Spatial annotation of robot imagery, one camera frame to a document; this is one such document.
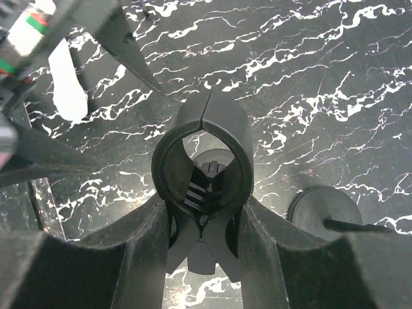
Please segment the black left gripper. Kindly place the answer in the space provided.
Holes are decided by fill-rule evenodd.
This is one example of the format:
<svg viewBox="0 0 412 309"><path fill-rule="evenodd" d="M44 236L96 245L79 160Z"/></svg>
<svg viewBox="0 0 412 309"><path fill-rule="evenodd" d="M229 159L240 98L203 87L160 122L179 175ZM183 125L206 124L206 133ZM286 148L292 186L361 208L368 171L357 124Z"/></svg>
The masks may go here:
<svg viewBox="0 0 412 309"><path fill-rule="evenodd" d="M14 57L29 55L44 38L48 19L56 12L56 1L30 1L9 30L3 30L1 54L10 50Z"/></svg>

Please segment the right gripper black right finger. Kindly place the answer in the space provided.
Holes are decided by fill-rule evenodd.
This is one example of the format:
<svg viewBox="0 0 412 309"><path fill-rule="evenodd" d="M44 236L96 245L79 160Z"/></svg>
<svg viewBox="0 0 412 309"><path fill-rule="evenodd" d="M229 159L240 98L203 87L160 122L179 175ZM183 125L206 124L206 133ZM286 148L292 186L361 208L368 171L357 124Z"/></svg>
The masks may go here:
<svg viewBox="0 0 412 309"><path fill-rule="evenodd" d="M411 237L319 239L250 197L239 228L245 308L410 308Z"/></svg>

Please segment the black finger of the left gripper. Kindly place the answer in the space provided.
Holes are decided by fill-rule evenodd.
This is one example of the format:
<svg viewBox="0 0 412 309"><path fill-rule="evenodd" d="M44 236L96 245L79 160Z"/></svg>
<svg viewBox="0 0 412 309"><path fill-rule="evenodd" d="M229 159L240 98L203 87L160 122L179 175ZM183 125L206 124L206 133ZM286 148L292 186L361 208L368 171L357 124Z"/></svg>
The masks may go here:
<svg viewBox="0 0 412 309"><path fill-rule="evenodd" d="M74 1L75 24L90 33L111 56L146 86L164 96L133 36L120 1Z"/></svg>
<svg viewBox="0 0 412 309"><path fill-rule="evenodd" d="M97 171L96 161L41 132L1 119L1 186L59 173Z"/></svg>

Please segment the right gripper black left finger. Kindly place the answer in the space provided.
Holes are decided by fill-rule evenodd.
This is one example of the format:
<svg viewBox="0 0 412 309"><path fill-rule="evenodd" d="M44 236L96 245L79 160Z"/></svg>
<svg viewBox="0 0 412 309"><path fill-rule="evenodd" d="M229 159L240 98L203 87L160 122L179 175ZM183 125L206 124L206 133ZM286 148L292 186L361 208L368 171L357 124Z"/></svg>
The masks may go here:
<svg viewBox="0 0 412 309"><path fill-rule="evenodd" d="M1 234L2 308L160 308L169 217L158 195L80 241Z"/></svg>

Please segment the white handheld microphone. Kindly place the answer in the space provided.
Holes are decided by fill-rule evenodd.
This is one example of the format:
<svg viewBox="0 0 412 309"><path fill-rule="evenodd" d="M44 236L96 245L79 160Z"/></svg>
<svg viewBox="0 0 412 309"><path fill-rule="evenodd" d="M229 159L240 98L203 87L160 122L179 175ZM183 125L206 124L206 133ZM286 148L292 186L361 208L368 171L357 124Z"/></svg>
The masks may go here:
<svg viewBox="0 0 412 309"><path fill-rule="evenodd" d="M62 119L78 122L88 114L88 96L77 78L68 42L63 38L48 57L53 103Z"/></svg>

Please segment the black round-base mic stand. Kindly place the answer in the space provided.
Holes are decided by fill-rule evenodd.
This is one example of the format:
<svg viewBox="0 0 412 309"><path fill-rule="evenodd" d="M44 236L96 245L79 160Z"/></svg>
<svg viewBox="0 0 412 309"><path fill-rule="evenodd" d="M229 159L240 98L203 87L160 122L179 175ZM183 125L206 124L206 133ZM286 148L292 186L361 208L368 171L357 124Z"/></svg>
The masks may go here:
<svg viewBox="0 0 412 309"><path fill-rule="evenodd" d="M225 144L233 155L228 164L219 162L217 150L204 152L201 162L187 155L183 139L200 131ZM238 215L254 186L252 130L243 107L214 89L182 104L154 150L151 172L176 225L166 271L186 261L195 274L221 267L231 281L240 281Z"/></svg>

